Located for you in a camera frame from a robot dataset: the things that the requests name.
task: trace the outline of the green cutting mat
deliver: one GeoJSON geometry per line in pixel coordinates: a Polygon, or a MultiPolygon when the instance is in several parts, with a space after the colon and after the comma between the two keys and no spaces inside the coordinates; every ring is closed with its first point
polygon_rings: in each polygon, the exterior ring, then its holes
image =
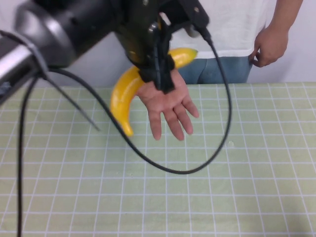
{"type": "MultiPolygon", "coordinates": [[[[110,90],[99,89],[109,103],[110,90]]],[[[232,85],[225,148],[199,173],[166,174],[126,145],[85,90],[67,92],[94,130],[51,88],[32,95],[24,157],[24,237],[312,237],[316,234],[316,83],[232,85]]],[[[200,111],[177,141],[163,121],[155,141],[136,98],[132,141],[173,169],[197,167],[219,145],[224,87],[190,86],[200,111]]],[[[19,92],[0,111],[0,237],[16,235],[19,92]]]]}

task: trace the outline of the palm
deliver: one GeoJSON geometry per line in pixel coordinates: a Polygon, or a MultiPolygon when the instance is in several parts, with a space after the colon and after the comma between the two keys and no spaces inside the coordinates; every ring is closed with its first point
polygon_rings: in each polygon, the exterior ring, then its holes
{"type": "Polygon", "coordinates": [[[137,92],[137,96],[148,110],[152,134],[156,140],[161,137],[161,113],[164,114],[172,134],[178,140],[184,139],[180,123],[188,134],[193,133],[193,126],[186,110],[192,116],[199,117],[198,110],[190,98],[187,85],[179,72],[173,70],[171,77],[175,89],[166,95],[156,90],[153,82],[146,83],[137,92]]]}

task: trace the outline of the yellow banana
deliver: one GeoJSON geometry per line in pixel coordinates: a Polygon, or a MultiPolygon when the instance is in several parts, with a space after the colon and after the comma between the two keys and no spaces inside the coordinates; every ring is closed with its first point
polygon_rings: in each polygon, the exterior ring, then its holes
{"type": "MultiPolygon", "coordinates": [[[[191,63],[198,52],[191,48],[176,48],[170,50],[169,54],[175,62],[175,67],[181,68],[191,63]]],[[[138,68],[133,66],[120,77],[112,91],[111,112],[127,136],[133,135],[133,129],[129,123],[130,103],[143,84],[138,68]]]]}

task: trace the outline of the black cable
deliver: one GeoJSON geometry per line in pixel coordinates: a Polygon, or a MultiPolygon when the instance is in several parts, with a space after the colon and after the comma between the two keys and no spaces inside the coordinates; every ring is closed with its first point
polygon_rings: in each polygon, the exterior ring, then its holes
{"type": "MultiPolygon", "coordinates": [[[[187,170],[187,171],[179,171],[179,170],[173,170],[173,169],[169,169],[166,168],[164,166],[161,166],[155,162],[153,162],[152,160],[150,160],[149,158],[147,158],[144,154],[142,154],[135,146],[134,144],[129,140],[128,136],[124,133],[124,131],[122,130],[122,128],[120,127],[120,124],[117,122],[117,120],[115,119],[115,117],[112,115],[110,109],[108,108],[108,106],[105,104],[105,102],[102,100],[102,98],[98,95],[98,93],[88,84],[86,83],[83,79],[81,79],[80,77],[67,72],[65,70],[62,69],[56,69],[56,68],[49,68],[50,72],[53,73],[58,73],[64,76],[69,77],[70,79],[73,79],[74,81],[76,81],[77,83],[81,84],[83,87],[85,87],[95,98],[96,100],[99,102],[99,104],[103,107],[103,109],[105,110],[106,114],[110,117],[111,121],[113,122],[114,126],[116,127],[116,129],[119,131],[119,133],[121,134],[121,136],[124,138],[124,140],[128,143],[128,145],[132,148],[132,150],[138,154],[138,156],[140,156],[144,161],[148,162],[149,164],[153,165],[154,167],[163,170],[165,172],[168,173],[173,173],[173,174],[180,174],[180,175],[186,175],[186,174],[192,174],[192,173],[196,173],[200,170],[202,170],[204,167],[206,167],[207,165],[209,165],[218,155],[218,153],[221,151],[221,149],[224,146],[224,143],[229,135],[229,130],[230,130],[230,126],[231,126],[231,120],[232,120],[232,100],[231,100],[231,94],[229,91],[229,86],[228,86],[228,81],[226,79],[225,73],[224,73],[224,69],[223,66],[221,64],[221,61],[217,55],[217,52],[215,50],[215,47],[212,43],[210,34],[208,33],[208,31],[206,32],[202,32],[202,36],[205,39],[205,41],[210,45],[211,49],[214,52],[217,64],[219,66],[220,72],[222,74],[223,77],[223,81],[225,84],[225,88],[226,88],[226,92],[227,92],[227,99],[228,99],[228,104],[229,104],[229,115],[228,115],[228,122],[227,122],[227,127],[223,136],[223,139],[218,147],[218,149],[215,151],[215,153],[211,156],[211,158],[205,162],[204,164],[200,165],[199,167],[192,169],[192,170],[187,170]]],[[[17,187],[18,187],[18,223],[17,223],[17,237],[21,237],[22,236],[22,229],[23,229],[23,202],[22,202],[22,198],[23,198],[23,134],[24,134],[24,122],[25,122],[25,112],[26,112],[26,108],[27,108],[27,103],[28,103],[28,99],[32,93],[33,88],[36,85],[36,82],[39,80],[39,77],[36,77],[32,80],[31,84],[29,85],[25,96],[23,98],[23,102],[22,102],[22,108],[21,108],[21,114],[20,114],[20,124],[19,124],[19,133],[18,133],[18,178],[17,178],[17,187]]]]}
{"type": "Polygon", "coordinates": [[[231,95],[230,95],[230,91],[229,91],[229,86],[228,86],[228,82],[227,79],[225,77],[225,73],[223,70],[223,67],[221,65],[220,59],[216,53],[215,47],[213,46],[213,43],[211,40],[208,40],[208,44],[211,46],[212,50],[214,50],[214,54],[216,57],[216,60],[218,62],[221,74],[223,76],[223,80],[224,80],[224,84],[226,87],[226,92],[227,92],[227,97],[228,97],[228,103],[229,103],[229,115],[228,115],[228,122],[227,122],[227,128],[226,131],[224,133],[223,139],[218,147],[218,149],[215,151],[215,153],[213,154],[213,156],[204,164],[198,166],[195,169],[192,170],[185,170],[185,171],[180,171],[180,170],[174,170],[174,169],[169,169],[167,167],[164,167],[160,164],[155,163],[154,161],[150,160],[148,157],[146,157],[144,154],[142,154],[137,147],[135,147],[135,145],[130,141],[130,139],[128,138],[128,136],[124,133],[123,129],[121,128],[120,124],[117,122],[117,120],[115,119],[115,117],[112,115],[110,109],[108,108],[108,106],[104,103],[104,101],[102,100],[102,98],[98,95],[98,93],[88,84],[86,83],[83,79],[81,79],[80,77],[74,75],[73,73],[70,73],[68,71],[62,70],[62,69],[56,69],[56,68],[49,68],[50,72],[53,73],[58,73],[64,76],[67,76],[73,80],[75,80],[77,83],[81,84],[83,87],[85,87],[95,98],[96,100],[99,102],[99,104],[102,106],[102,108],[105,110],[106,114],[110,117],[111,121],[113,122],[114,126],[116,127],[116,129],[119,131],[119,133],[121,134],[121,136],[124,138],[124,140],[126,141],[126,143],[131,147],[131,149],[138,155],[140,156],[140,158],[142,158],[144,161],[148,162],[149,164],[153,165],[154,167],[163,170],[165,172],[168,173],[173,173],[173,174],[180,174],[180,175],[186,175],[186,174],[193,174],[196,173],[200,170],[202,170],[203,168],[205,168],[206,166],[208,166],[218,155],[218,153],[221,151],[221,149],[224,146],[224,143],[229,135],[229,130],[230,130],[230,125],[231,125],[231,120],[232,120],[232,101],[231,101],[231,95]]]}
{"type": "Polygon", "coordinates": [[[17,207],[18,207],[18,221],[17,221],[17,236],[22,236],[22,229],[23,229],[23,138],[24,138],[24,122],[25,122],[25,112],[27,108],[27,103],[29,100],[29,97],[32,93],[33,88],[35,87],[37,81],[39,80],[38,77],[35,77],[31,84],[29,85],[21,106],[21,112],[20,112],[20,123],[19,123],[19,140],[18,140],[18,159],[17,159],[17,207]]]}

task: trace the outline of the jeans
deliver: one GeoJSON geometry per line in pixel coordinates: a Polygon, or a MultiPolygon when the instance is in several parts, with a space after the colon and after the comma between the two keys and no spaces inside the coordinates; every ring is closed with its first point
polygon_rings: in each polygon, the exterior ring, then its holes
{"type": "MultiPolygon", "coordinates": [[[[228,83],[246,83],[252,63],[248,57],[221,57],[228,83]]],[[[192,63],[178,69],[186,84],[224,83],[216,59],[195,59],[192,63]]]]}

